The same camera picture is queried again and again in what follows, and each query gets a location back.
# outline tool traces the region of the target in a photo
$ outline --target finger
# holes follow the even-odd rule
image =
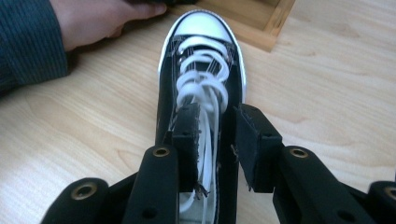
[[[155,16],[162,15],[166,11],[166,4],[164,3],[135,3],[128,4],[127,21],[145,20]]]
[[[113,33],[109,35],[107,38],[119,37],[122,34],[122,29],[123,29],[123,25],[117,27],[116,30],[114,30]]]

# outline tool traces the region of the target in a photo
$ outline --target wood grain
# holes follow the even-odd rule
[[[194,9],[219,14],[240,40],[259,49],[271,51],[289,16],[295,0],[200,0],[196,5],[178,5],[172,13],[182,15]]]
[[[38,223],[71,182],[112,185],[154,143],[157,64],[177,19],[127,25],[79,49],[70,76],[0,99],[0,223]],[[394,180],[396,2],[297,0],[271,53],[243,41],[247,103],[286,145],[313,150],[342,182],[366,191]],[[239,177],[237,223],[277,223],[272,196]]]

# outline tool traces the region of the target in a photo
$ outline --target black sneaker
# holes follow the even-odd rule
[[[217,223],[221,211],[234,222],[238,163],[232,151],[233,108],[244,103],[246,76],[231,29],[210,11],[184,14],[165,39],[159,76],[156,144],[174,130],[180,108],[194,103],[200,108],[197,184],[193,193],[179,195],[180,222]]]

